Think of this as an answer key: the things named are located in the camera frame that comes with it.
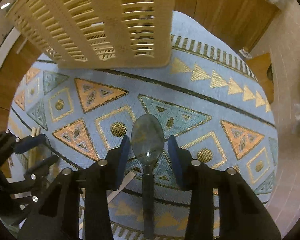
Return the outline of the wooden chopstick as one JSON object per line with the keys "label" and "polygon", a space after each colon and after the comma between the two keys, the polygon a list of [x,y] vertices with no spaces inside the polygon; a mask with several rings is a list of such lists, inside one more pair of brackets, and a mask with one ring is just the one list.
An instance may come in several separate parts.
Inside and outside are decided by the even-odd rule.
{"label": "wooden chopstick", "polygon": [[[108,196],[107,196],[107,203],[110,205],[110,208],[114,208],[115,206],[111,203],[113,199],[133,180],[135,177],[135,173],[133,171],[129,171],[126,176],[124,177],[120,187],[116,191],[112,191]],[[83,200],[83,206],[79,206],[79,216],[82,222],[79,224],[79,231],[83,229],[83,224],[84,224],[84,212],[85,212],[85,190],[83,190],[83,193],[81,194],[81,199]]]}
{"label": "wooden chopstick", "polygon": [[31,148],[28,151],[28,168],[32,168],[34,167],[34,165],[36,164],[36,158],[37,158],[37,140],[36,137],[40,134],[40,127],[32,127],[32,131],[31,131],[31,137],[34,138],[33,141],[33,148]]}

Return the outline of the grey translucent spoon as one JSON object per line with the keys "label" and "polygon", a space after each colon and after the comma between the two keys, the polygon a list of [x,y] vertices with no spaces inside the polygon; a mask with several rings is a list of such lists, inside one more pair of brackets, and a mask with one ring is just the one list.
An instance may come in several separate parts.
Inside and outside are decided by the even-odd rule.
{"label": "grey translucent spoon", "polygon": [[154,165],[164,149],[164,134],[159,120],[144,114],[134,123],[132,150],[143,166],[142,206],[145,239],[154,239]]}

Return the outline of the blue patterned table mat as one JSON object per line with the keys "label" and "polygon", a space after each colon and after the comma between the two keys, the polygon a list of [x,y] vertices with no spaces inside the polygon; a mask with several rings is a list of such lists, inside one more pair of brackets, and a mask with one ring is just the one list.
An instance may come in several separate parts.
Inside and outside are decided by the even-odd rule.
{"label": "blue patterned table mat", "polygon": [[159,69],[59,69],[41,55],[12,103],[17,135],[38,125],[60,166],[86,168],[152,114],[164,138],[215,170],[234,168],[262,203],[277,171],[277,131],[267,97],[247,64],[195,20],[173,14],[171,59]]}

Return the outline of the wooden cutting board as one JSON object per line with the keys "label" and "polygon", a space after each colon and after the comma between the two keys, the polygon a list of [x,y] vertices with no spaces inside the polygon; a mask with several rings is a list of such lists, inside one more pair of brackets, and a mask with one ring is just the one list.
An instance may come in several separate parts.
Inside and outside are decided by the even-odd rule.
{"label": "wooden cutting board", "polygon": [[247,65],[258,79],[268,102],[272,103],[274,101],[274,81],[270,53],[249,59]]}

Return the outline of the beige plastic utensil basket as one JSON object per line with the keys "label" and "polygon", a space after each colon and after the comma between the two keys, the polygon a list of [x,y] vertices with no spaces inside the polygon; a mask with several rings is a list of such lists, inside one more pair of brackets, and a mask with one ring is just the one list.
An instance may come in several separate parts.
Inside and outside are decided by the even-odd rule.
{"label": "beige plastic utensil basket", "polygon": [[16,0],[18,31],[59,68],[159,68],[171,57],[175,0]]}

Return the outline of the wooden base cabinets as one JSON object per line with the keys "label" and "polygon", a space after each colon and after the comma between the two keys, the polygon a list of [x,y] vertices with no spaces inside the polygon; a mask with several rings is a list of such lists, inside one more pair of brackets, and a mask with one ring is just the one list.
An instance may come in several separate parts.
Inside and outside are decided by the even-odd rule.
{"label": "wooden base cabinets", "polygon": [[[6,19],[0,0],[0,131],[8,123],[15,91],[40,51]],[[233,50],[252,50],[279,13],[270,0],[175,0],[176,11],[200,23]]]}

